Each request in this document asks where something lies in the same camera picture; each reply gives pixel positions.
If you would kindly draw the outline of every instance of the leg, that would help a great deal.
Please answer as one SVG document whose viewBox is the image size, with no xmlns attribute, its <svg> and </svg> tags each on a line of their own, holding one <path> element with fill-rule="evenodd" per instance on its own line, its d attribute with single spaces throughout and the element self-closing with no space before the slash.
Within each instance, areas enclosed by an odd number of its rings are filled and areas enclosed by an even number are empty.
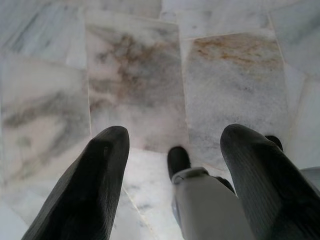
<svg viewBox="0 0 320 240">
<path fill-rule="evenodd" d="M 257 240 L 320 239 L 319 192 L 278 145 L 233 124 L 220 147 Z"/>
<path fill-rule="evenodd" d="M 231 190 L 202 167 L 178 169 L 171 179 L 175 187 L 173 212 L 186 240 L 254 239 L 240 202 Z"/>
</svg>

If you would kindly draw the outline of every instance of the tile grout line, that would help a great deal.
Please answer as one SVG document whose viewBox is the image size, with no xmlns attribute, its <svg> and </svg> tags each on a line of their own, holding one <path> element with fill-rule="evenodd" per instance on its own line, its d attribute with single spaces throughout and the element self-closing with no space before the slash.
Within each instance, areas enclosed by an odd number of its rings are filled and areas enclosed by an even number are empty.
<svg viewBox="0 0 320 240">
<path fill-rule="evenodd" d="M 90 112 L 90 96 L 89 96 L 89 74 L 86 71 L 86 87 L 87 87 L 87 96 L 88 96 L 88 113 L 89 113 L 89 132 L 90 132 L 90 139 L 92 139 L 92 126 L 91 126 L 91 112 Z"/>
<path fill-rule="evenodd" d="M 145 225 L 147 226 L 147 228 L 149 229 L 149 231 L 151 232 L 151 234 L 153 235 L 153 237 L 155 239 L 157 238 L 156 233 L 153 231 L 152 227 L 149 225 L 149 223 L 147 222 L 147 220 L 145 219 L 145 217 L 141 214 L 141 212 L 139 211 L 139 209 L 137 208 L 137 206 L 135 205 L 133 199 L 131 198 L 131 196 L 129 195 L 129 193 L 127 192 L 126 188 L 124 186 L 122 186 L 123 191 L 125 192 L 125 194 L 127 195 L 127 197 L 129 198 L 131 204 L 133 205 L 133 207 L 135 208 L 135 210 L 137 211 L 137 213 L 139 214 L 139 216 L 141 217 L 141 219 L 143 220 L 143 222 L 145 223 Z"/>
</svg>

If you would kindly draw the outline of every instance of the black shoe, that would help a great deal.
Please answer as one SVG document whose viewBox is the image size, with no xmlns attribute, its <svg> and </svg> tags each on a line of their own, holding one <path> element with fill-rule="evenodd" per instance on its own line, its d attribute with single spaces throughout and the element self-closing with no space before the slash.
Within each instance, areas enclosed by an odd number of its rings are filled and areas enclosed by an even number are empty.
<svg viewBox="0 0 320 240">
<path fill-rule="evenodd" d="M 189 155 L 182 146 L 175 146 L 170 149 L 167 163 L 170 180 L 177 172 L 191 168 Z"/>
<path fill-rule="evenodd" d="M 279 140 L 279 138 L 277 138 L 276 136 L 265 136 L 268 140 L 274 142 L 280 149 L 281 151 L 284 151 L 283 147 L 282 147 L 282 144 L 281 144 L 281 141 Z"/>
</svg>

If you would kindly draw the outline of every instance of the white marble tile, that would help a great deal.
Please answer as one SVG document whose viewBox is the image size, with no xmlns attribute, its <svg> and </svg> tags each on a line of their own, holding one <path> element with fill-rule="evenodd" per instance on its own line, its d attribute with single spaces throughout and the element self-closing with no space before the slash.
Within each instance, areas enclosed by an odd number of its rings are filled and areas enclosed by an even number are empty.
<svg viewBox="0 0 320 240">
<path fill-rule="evenodd" d="M 168 22 L 168 23 L 176 23 L 177 22 L 177 15 L 175 12 L 161 12 L 159 19 L 164 21 L 164 22 Z"/>
<path fill-rule="evenodd" d="M 302 0 L 270 12 L 285 61 L 310 75 L 320 75 L 320 1 Z"/>
<path fill-rule="evenodd" d="M 300 169 L 320 166 L 320 82 L 307 79 L 286 154 Z"/>
<path fill-rule="evenodd" d="M 0 239 L 20 240 L 27 224 L 3 201 L 0 201 Z"/>
<path fill-rule="evenodd" d="M 0 48 L 72 67 L 86 68 L 85 26 L 80 7 L 59 2 L 0 4 Z"/>
<path fill-rule="evenodd" d="M 171 205 L 152 209 L 144 216 L 158 240 L 183 240 L 180 227 L 172 213 Z"/>
<path fill-rule="evenodd" d="M 286 142 L 286 86 L 274 38 L 241 33 L 194 40 L 184 69 L 193 159 L 226 170 L 220 137 L 233 123 Z"/>
<path fill-rule="evenodd" d="M 11 189 L 2 195 L 4 204 L 14 211 L 17 218 L 30 226 L 55 183 L 56 179 L 34 181 L 24 187 Z M 121 190 L 110 239 L 155 240 L 152 231 L 124 190 Z"/>
<path fill-rule="evenodd" d="M 46 198 L 35 194 L 28 189 L 22 189 L 12 194 L 7 194 L 3 200 L 30 226 L 38 215 Z"/>
<path fill-rule="evenodd" d="M 229 171 L 194 159 L 191 159 L 191 165 L 204 167 L 211 176 L 225 178 L 233 185 Z M 158 240 L 183 239 L 172 213 L 174 188 L 169 179 L 166 153 L 131 148 L 123 186 Z"/>
<path fill-rule="evenodd" d="M 284 75 L 288 110 L 291 118 L 294 119 L 307 76 L 287 63 L 284 63 Z"/>
<path fill-rule="evenodd" d="M 125 239 L 156 240 L 157 238 L 133 206 L 128 195 L 121 191 L 110 240 Z"/>
<path fill-rule="evenodd" d="M 268 10 L 275 10 L 291 4 L 295 4 L 303 0 L 265 0 L 265 5 Z"/>
<path fill-rule="evenodd" d="M 157 19 L 161 11 L 161 0 L 63 0 L 104 11 L 130 14 Z"/>
<path fill-rule="evenodd" d="M 88 11 L 86 32 L 92 134 L 122 125 L 132 147 L 187 143 L 178 26 Z"/>
<path fill-rule="evenodd" d="M 177 12 L 182 39 L 270 28 L 262 0 L 217 1 L 205 10 Z"/>
<path fill-rule="evenodd" d="M 14 54 L 1 55 L 0 69 L 6 184 L 73 162 L 90 139 L 86 73 Z"/>
</svg>

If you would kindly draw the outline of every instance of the light gray pant leg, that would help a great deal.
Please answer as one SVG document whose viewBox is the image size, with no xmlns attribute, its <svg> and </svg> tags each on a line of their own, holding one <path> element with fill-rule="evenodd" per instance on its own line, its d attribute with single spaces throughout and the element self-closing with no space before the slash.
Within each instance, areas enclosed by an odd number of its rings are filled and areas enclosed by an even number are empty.
<svg viewBox="0 0 320 240">
<path fill-rule="evenodd" d="M 253 240 L 238 198 L 202 167 L 172 177 L 173 214 L 186 240 Z"/>
</svg>

